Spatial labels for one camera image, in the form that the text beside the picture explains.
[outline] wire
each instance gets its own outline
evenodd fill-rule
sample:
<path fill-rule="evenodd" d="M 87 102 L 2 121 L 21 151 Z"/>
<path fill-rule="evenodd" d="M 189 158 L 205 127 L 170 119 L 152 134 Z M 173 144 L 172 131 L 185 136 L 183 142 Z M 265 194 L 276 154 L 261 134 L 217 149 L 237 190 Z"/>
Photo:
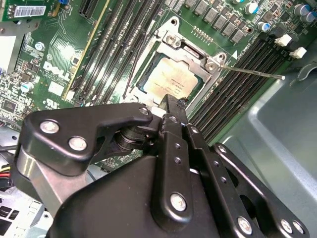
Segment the wire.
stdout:
<path fill-rule="evenodd" d="M 11 169 L 11 166 L 8 166 L 8 167 L 5 167 L 3 169 L 0 169 L 0 173 L 2 173 L 3 171 L 6 171 L 6 170 L 10 170 Z"/>
<path fill-rule="evenodd" d="M 0 177 L 10 177 L 10 174 L 0 174 Z"/>
<path fill-rule="evenodd" d="M 3 146 L 3 147 L 0 147 L 0 152 L 8 151 L 8 150 L 16 150 L 16 149 L 17 149 L 17 145 Z"/>
<path fill-rule="evenodd" d="M 89 176 L 93 179 L 93 181 L 96 181 L 95 176 L 93 176 L 93 174 L 92 174 L 89 170 L 87 170 L 87 173 L 88 173 Z"/>

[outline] ram slot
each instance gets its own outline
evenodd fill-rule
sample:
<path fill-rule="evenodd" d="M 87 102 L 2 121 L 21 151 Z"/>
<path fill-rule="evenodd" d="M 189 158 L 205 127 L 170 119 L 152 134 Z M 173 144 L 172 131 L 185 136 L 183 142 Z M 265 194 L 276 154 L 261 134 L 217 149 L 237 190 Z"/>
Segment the ram slot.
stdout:
<path fill-rule="evenodd" d="M 119 12 L 116 15 L 114 15 L 114 21 L 111 22 L 111 27 L 109 31 L 106 32 L 105 41 L 103 41 L 101 48 L 97 49 L 99 52 L 98 59 L 92 58 L 92 65 L 94 67 L 93 69 L 87 69 L 87 73 L 92 73 L 89 76 L 89 82 L 83 87 L 84 94 L 93 93 L 93 87 L 98 78 L 98 75 L 104 67 L 104 65 L 106 64 L 107 57 L 110 54 L 110 51 L 116 39 L 119 37 L 120 32 L 124 28 L 126 22 L 129 20 L 129 16 L 131 15 L 132 9 L 136 2 L 137 0 L 133 0 L 129 1 L 127 5 L 120 5 Z"/>
<path fill-rule="evenodd" d="M 259 38 L 235 66 L 274 73 L 286 60 L 281 52 Z M 264 77 L 228 72 L 190 122 L 202 131 L 206 141 L 211 141 L 266 82 Z"/>
<path fill-rule="evenodd" d="M 149 8 L 148 4 L 150 2 L 147 3 L 147 6 L 145 6 L 142 9 L 141 15 L 145 16 L 142 19 L 138 19 L 138 22 L 135 24 L 136 26 L 143 26 L 141 27 L 141 31 L 138 32 L 137 37 L 135 37 L 135 39 L 138 39 L 137 41 L 134 41 L 134 46 L 132 47 L 132 51 L 139 51 L 140 47 L 142 47 L 142 42 L 144 41 L 144 37 L 146 36 L 141 36 L 142 31 L 146 31 L 148 26 L 150 25 L 152 19 L 156 16 L 158 10 L 161 8 L 162 4 L 164 3 L 163 0 L 156 2 L 156 5 L 152 6 L 149 11 L 146 13 L 145 11 Z M 107 88 L 106 92 L 104 93 L 104 95 L 101 98 L 101 101 L 104 103 L 107 103 L 107 101 L 110 99 L 111 95 L 113 94 L 116 86 L 118 85 L 119 81 L 121 80 L 121 76 L 119 76 L 121 74 L 121 71 L 124 71 L 124 68 L 126 68 L 126 66 L 128 65 L 128 63 L 131 60 L 126 60 L 125 62 L 122 63 L 121 68 L 118 70 L 118 73 L 115 74 L 114 78 L 112 79 L 112 82 L 110 84 L 110 86 Z"/>
<path fill-rule="evenodd" d="M 80 77 L 80 79 L 77 80 L 78 83 L 76 84 L 80 85 L 79 92 L 85 90 L 86 87 L 91 83 L 94 83 L 94 79 L 91 77 L 91 75 L 95 71 L 96 67 L 100 62 L 100 58 L 104 52 L 104 49 L 107 46 L 107 43 L 109 42 L 109 38 L 111 38 L 111 36 L 113 35 L 113 31 L 115 29 L 114 26 L 120 18 L 120 14 L 124 10 L 124 6 L 125 3 L 123 0 L 118 1 L 111 13 L 110 18 L 107 20 L 109 24 L 107 24 L 105 29 L 102 31 L 102 34 L 98 39 L 98 43 L 95 47 L 95 50 L 93 51 L 93 54 L 90 57 L 90 60 L 87 66 L 85 67 L 82 76 Z"/>

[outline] screw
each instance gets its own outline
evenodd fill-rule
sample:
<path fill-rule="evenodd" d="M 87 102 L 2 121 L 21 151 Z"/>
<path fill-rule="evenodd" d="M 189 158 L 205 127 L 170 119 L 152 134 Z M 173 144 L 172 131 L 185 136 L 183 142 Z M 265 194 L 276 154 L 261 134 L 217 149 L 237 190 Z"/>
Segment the screw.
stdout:
<path fill-rule="evenodd" d="M 192 126 L 192 131 L 193 131 L 194 133 L 199 133 L 199 131 L 196 129 L 196 127 L 193 127 L 193 126 Z"/>
<path fill-rule="evenodd" d="M 174 123 L 177 123 L 177 118 L 174 117 L 174 116 L 170 116 L 169 119 L 174 122 Z"/>
<path fill-rule="evenodd" d="M 222 146 L 222 145 L 219 145 L 219 150 L 222 152 L 222 153 L 226 153 L 226 149 Z"/>
<path fill-rule="evenodd" d="M 177 193 L 173 193 L 170 197 L 170 202 L 177 211 L 185 211 L 186 209 L 186 202 L 185 199 L 181 196 L 178 195 Z"/>
<path fill-rule="evenodd" d="M 238 224 L 239 224 L 239 227 L 241 228 L 241 230 L 245 234 L 247 234 L 247 235 L 252 234 L 252 227 L 247 219 L 245 219 L 244 217 L 238 217 Z"/>
<path fill-rule="evenodd" d="M 281 219 L 281 224 L 284 230 L 286 230 L 290 234 L 293 233 L 291 225 L 287 221 L 285 221 L 284 219 Z"/>
<path fill-rule="evenodd" d="M 139 111 L 140 111 L 142 114 L 146 115 L 146 116 L 149 114 L 149 112 L 148 112 L 148 110 L 147 110 L 146 108 L 140 108 Z"/>
<path fill-rule="evenodd" d="M 301 233 L 301 234 L 304 234 L 304 230 L 302 228 L 302 226 L 296 222 L 296 221 L 293 221 L 293 225 L 295 226 L 295 228 Z"/>
<path fill-rule="evenodd" d="M 40 124 L 40 129 L 45 133 L 54 134 L 58 132 L 59 126 L 56 122 L 47 120 Z"/>
<path fill-rule="evenodd" d="M 176 37 L 172 35 L 168 35 L 166 37 L 166 42 L 170 45 L 173 45 L 176 42 Z"/>
<path fill-rule="evenodd" d="M 82 151 L 87 148 L 87 142 L 81 137 L 73 137 L 69 140 L 68 145 L 73 150 Z"/>
<path fill-rule="evenodd" d="M 214 63 L 207 63 L 206 64 L 206 69 L 208 70 L 208 71 L 212 71 L 213 69 L 215 68 L 215 65 L 214 65 Z"/>

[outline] green circuit board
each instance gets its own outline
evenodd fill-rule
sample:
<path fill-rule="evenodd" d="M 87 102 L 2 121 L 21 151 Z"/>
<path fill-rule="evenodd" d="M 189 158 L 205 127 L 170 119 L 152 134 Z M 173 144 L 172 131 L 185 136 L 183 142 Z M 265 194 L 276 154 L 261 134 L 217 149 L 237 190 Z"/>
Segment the green circuit board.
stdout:
<path fill-rule="evenodd" d="M 79 14 L 82 0 L 72 0 L 69 4 L 61 5 L 57 16 L 44 18 L 38 30 L 25 35 L 15 72 L 1 77 L 0 119 L 12 128 L 19 129 L 23 118 L 33 111 L 121 102 L 122 91 L 136 61 L 135 53 L 141 47 L 138 43 L 146 42 L 156 29 L 174 16 L 179 19 L 179 33 L 182 36 L 210 56 L 226 53 L 226 65 L 235 65 L 253 45 L 260 34 L 257 23 L 264 17 L 272 27 L 282 23 L 287 32 L 298 37 L 302 47 L 306 47 L 316 38 L 316 21 L 303 23 L 293 14 L 294 6 L 302 3 L 300 0 L 256 1 L 259 10 L 257 14 L 251 15 L 244 13 L 244 7 L 249 1 L 239 4 L 232 4 L 230 0 L 218 1 L 217 6 L 215 1 L 218 0 L 203 1 L 207 7 L 200 14 L 197 13 L 197 7 L 201 0 L 194 1 L 192 6 L 186 5 L 185 0 L 99 0 L 94 1 L 96 5 L 89 17 Z M 55 1 L 43 1 L 42 4 L 52 6 L 49 7 L 51 12 L 57 6 Z M 312 9 L 316 9 L 314 0 L 310 0 L 309 4 Z M 216 10 L 218 16 L 223 16 L 226 19 L 225 24 L 234 25 L 234 32 L 230 36 L 224 35 L 223 28 L 215 29 L 215 21 L 212 24 L 205 21 L 210 9 Z M 284 13 L 288 14 L 285 21 L 285 17 L 281 18 Z M 137 21 L 140 15 L 144 21 Z M 230 20 L 232 16 L 236 16 L 233 21 Z M 144 38 L 141 36 L 142 27 L 146 27 L 145 30 L 148 31 Z M 122 37 L 111 39 L 111 36 L 108 36 L 112 40 L 106 43 L 110 44 L 108 53 L 100 67 L 99 76 L 91 80 L 93 72 L 85 72 L 89 64 L 97 64 L 102 57 L 96 57 L 96 52 L 100 50 L 98 44 L 106 29 L 113 32 L 116 28 L 117 32 L 122 33 Z M 241 31 L 243 37 L 234 42 L 233 34 L 237 31 Z M 131 44 L 120 45 L 125 37 L 126 42 Z M 290 61 L 286 61 L 282 68 L 288 64 Z M 219 79 L 226 74 L 227 72 L 223 71 Z M 26 82 L 31 82 L 34 88 L 23 93 L 20 87 Z M 209 92 L 203 95 L 197 109 L 216 87 L 217 84 L 213 85 Z M 129 161 L 127 158 L 120 161 L 118 158 L 111 160 L 112 162 L 106 165 L 107 171 Z"/>

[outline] pcie slot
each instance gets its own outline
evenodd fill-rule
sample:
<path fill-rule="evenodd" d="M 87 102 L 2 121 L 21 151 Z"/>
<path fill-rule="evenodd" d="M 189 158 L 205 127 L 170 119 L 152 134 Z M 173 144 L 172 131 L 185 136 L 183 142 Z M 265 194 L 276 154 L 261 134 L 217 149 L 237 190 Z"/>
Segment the pcie slot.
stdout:
<path fill-rule="evenodd" d="M 268 59 L 266 59 L 265 61 L 268 62 L 268 64 L 263 64 L 261 65 L 259 68 L 257 68 L 257 70 L 263 72 L 263 71 L 268 71 L 270 72 L 271 70 L 268 70 L 268 67 L 271 66 L 272 61 L 274 61 L 274 59 L 276 58 L 276 54 L 270 54 Z M 256 66 L 259 61 L 261 60 L 261 57 L 258 57 L 256 62 L 254 63 Z M 235 91 L 237 91 L 238 93 L 234 94 L 232 93 L 232 95 L 229 95 L 229 99 L 224 102 L 224 103 L 220 103 L 220 109 L 216 112 L 211 112 L 210 115 L 212 115 L 212 118 L 210 118 L 207 122 L 206 127 L 204 127 L 203 130 L 203 136 L 204 137 L 208 137 L 210 134 L 210 131 L 213 131 L 214 128 L 217 126 L 218 121 L 225 117 L 225 115 L 221 115 L 223 113 L 227 114 L 230 112 L 230 108 L 234 107 L 236 105 L 237 102 L 239 102 L 241 100 L 241 98 L 243 98 L 243 96 L 247 93 L 248 90 L 250 90 L 252 88 L 252 85 L 257 84 L 257 82 L 260 79 L 266 79 L 263 77 L 259 77 L 256 75 L 250 75 L 250 74 L 246 74 L 243 73 L 240 75 L 241 77 L 241 85 L 239 85 L 237 88 L 235 88 Z"/>
<path fill-rule="evenodd" d="M 250 59 L 252 58 L 251 55 L 253 54 L 254 50 L 258 50 L 261 47 L 263 47 L 265 42 L 261 42 L 260 40 L 255 41 L 251 47 L 247 50 L 246 54 L 238 61 L 238 63 L 235 65 L 235 67 L 241 67 L 243 68 L 245 65 L 247 65 L 250 62 Z M 226 90 L 230 87 L 231 84 L 233 84 L 235 81 L 235 78 L 232 78 L 234 75 L 237 75 L 236 72 L 228 72 L 223 81 L 220 83 L 220 85 L 216 88 L 216 90 L 207 98 L 206 102 L 197 110 L 197 112 L 194 114 L 194 116 L 191 118 L 191 122 L 193 124 L 197 124 L 200 122 L 200 120 L 209 112 L 209 110 L 212 108 L 213 105 L 211 105 L 211 102 L 217 102 L 219 98 L 222 97 L 222 95 L 226 92 Z"/>
<path fill-rule="evenodd" d="M 103 30 L 101 36 L 99 37 L 97 46 L 95 47 L 96 50 L 94 50 L 93 55 L 90 57 L 90 60 L 85 68 L 85 71 L 80 78 L 80 82 L 79 82 L 80 88 L 82 87 L 82 84 L 85 83 L 85 87 L 87 87 L 87 85 L 91 84 L 91 81 L 93 81 L 91 77 L 89 77 L 89 80 L 86 81 L 87 75 L 89 72 L 94 72 L 96 67 L 98 66 L 97 63 L 95 62 L 98 62 L 100 60 L 100 57 L 102 56 L 102 53 L 103 53 L 103 49 L 107 46 L 107 42 L 109 41 L 109 38 L 113 34 L 113 30 L 114 30 L 113 25 L 119 19 L 120 17 L 119 15 L 123 8 L 124 8 L 123 0 L 120 0 L 115 5 L 114 10 L 111 13 L 111 17 L 108 20 L 109 24 L 106 26 L 106 29 Z"/>
<path fill-rule="evenodd" d="M 283 65 L 284 61 L 279 60 L 274 67 L 272 68 L 272 72 L 275 72 Z M 223 127 L 227 125 L 227 123 L 230 122 L 234 118 L 234 116 L 239 113 L 239 110 L 241 109 L 242 105 L 245 105 L 248 101 L 251 100 L 251 98 L 261 89 L 261 87 L 267 82 L 266 78 L 262 78 L 252 89 L 252 91 L 249 93 L 248 97 L 245 97 L 242 102 L 240 102 L 240 106 L 235 108 L 230 112 L 230 114 L 222 117 L 221 121 L 213 128 L 213 131 L 209 133 L 209 135 L 206 136 L 206 140 L 211 141 L 218 133 L 221 132 Z"/>
<path fill-rule="evenodd" d="M 89 19 L 96 8 L 98 0 L 83 0 L 79 7 L 79 14 L 85 19 Z"/>
<path fill-rule="evenodd" d="M 121 44 L 120 49 L 116 52 L 115 57 L 112 58 L 111 66 L 107 69 L 107 71 L 104 74 L 103 83 L 99 85 L 98 90 L 96 91 L 96 95 L 97 95 L 96 98 L 100 97 L 102 90 L 104 89 L 106 85 L 106 82 L 108 81 L 111 73 L 116 67 L 116 62 L 118 57 L 120 57 L 122 53 L 124 52 L 124 50 L 126 50 L 125 45 L 128 45 L 128 41 L 132 39 L 132 37 L 135 35 L 135 32 L 137 31 L 137 28 L 141 25 L 142 27 L 141 29 L 139 29 L 137 35 L 134 38 L 134 42 L 132 43 L 132 45 L 134 45 L 134 47 L 137 48 L 138 42 L 136 41 L 136 39 L 139 39 L 139 36 L 141 35 L 142 30 L 144 30 L 144 25 L 148 25 L 147 24 L 148 20 L 151 19 L 153 17 L 153 13 L 156 12 L 157 10 L 156 4 L 160 5 L 160 2 L 157 3 L 153 1 L 145 1 L 144 4 L 141 6 L 142 10 L 141 10 L 141 13 L 138 15 L 144 16 L 144 17 L 137 17 L 136 21 L 133 23 L 134 27 L 129 29 L 129 32 L 126 35 L 126 38 L 123 40 L 123 44 Z M 120 79 L 121 79 L 120 77 L 117 77 L 115 75 L 114 79 L 112 79 L 110 86 L 107 88 L 104 95 L 102 96 L 101 101 L 107 101 L 109 99 L 114 89 L 116 88 L 117 84 L 119 83 Z"/>
<path fill-rule="evenodd" d="M 85 93 L 89 93 L 92 90 L 95 81 L 106 62 L 107 55 L 114 44 L 113 41 L 117 39 L 118 34 L 128 20 L 126 14 L 131 12 L 131 5 L 135 2 L 136 0 L 129 1 L 128 4 L 125 5 L 126 3 L 123 3 L 123 0 L 121 0 L 119 8 L 115 9 L 116 13 L 113 14 L 113 19 L 111 19 L 108 28 L 103 33 L 103 40 L 101 41 L 100 46 L 96 49 L 97 57 L 92 57 L 90 60 L 91 66 L 93 65 L 93 67 L 85 69 L 85 77 L 87 77 L 87 74 L 91 72 L 88 82 L 82 89 Z"/>
<path fill-rule="evenodd" d="M 268 53 L 271 51 L 271 49 L 265 49 L 263 51 L 257 52 L 253 59 L 249 60 L 248 63 L 245 65 L 244 68 L 246 69 L 256 69 L 257 66 L 261 63 L 263 59 L 265 59 L 266 56 L 268 56 Z M 201 130 L 204 130 L 205 127 L 210 123 L 210 121 L 215 117 L 218 113 L 218 111 L 221 109 L 220 107 L 223 107 L 228 101 L 231 100 L 231 97 L 237 92 L 239 88 L 242 87 L 242 85 L 245 83 L 246 80 L 250 80 L 251 75 L 246 73 L 235 73 L 231 78 L 229 78 L 229 82 L 235 80 L 235 84 L 231 85 L 228 90 L 226 90 L 220 100 L 217 100 L 214 102 L 216 105 L 213 105 L 208 112 L 209 115 L 213 115 L 212 118 L 205 117 L 201 118 L 200 121 L 197 122 L 197 126 L 201 128 Z"/>

